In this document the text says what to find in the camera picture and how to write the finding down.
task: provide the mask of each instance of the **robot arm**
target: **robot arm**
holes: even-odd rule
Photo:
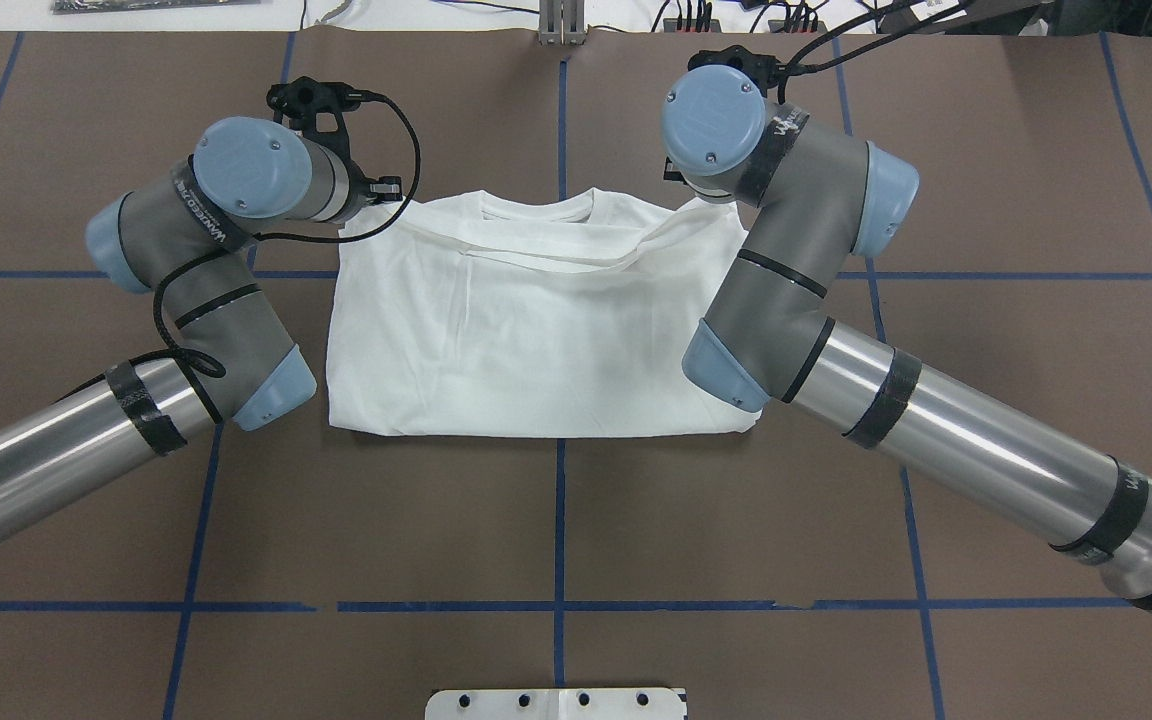
[[[682,179],[760,210],[687,348],[687,377],[748,411],[772,397],[801,407],[1096,566],[1152,612],[1151,478],[820,311],[846,256],[890,241],[918,174],[764,100],[767,78],[748,70],[768,65],[740,47],[700,54],[664,101]]]
[[[280,219],[340,222],[397,200],[397,179],[367,179],[349,159],[340,116],[379,97],[310,78],[273,86],[271,108],[301,135],[220,120],[168,176],[91,220],[96,265],[123,290],[154,290],[169,350],[115,365],[0,432],[0,541],[212,423],[259,429],[314,395],[314,374],[237,251]],[[320,113],[335,115],[335,131],[316,130]]]

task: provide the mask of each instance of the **metal bracket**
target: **metal bracket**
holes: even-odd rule
[[[540,45],[585,44],[585,0],[540,0]]]
[[[687,720],[687,691],[677,688],[517,689],[441,691],[425,720]]]

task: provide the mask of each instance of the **round blue cap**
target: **round blue cap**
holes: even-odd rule
[[[869,174],[865,202],[861,206],[861,232],[851,255],[877,258],[905,221],[914,196],[918,195],[918,170],[896,156],[869,142]]]
[[[127,264],[123,238],[118,232],[118,215],[123,210],[127,195],[111,202],[105,210],[88,220],[88,255],[92,256],[96,267],[123,290],[150,291],[136,273],[132,273],[132,266]]]
[[[256,118],[226,118],[194,149],[198,187],[225,213],[273,218],[296,209],[312,174],[296,132]]]
[[[749,157],[767,111],[755,82],[727,65],[704,65],[669,88],[660,135],[669,159],[695,176],[717,176]]]

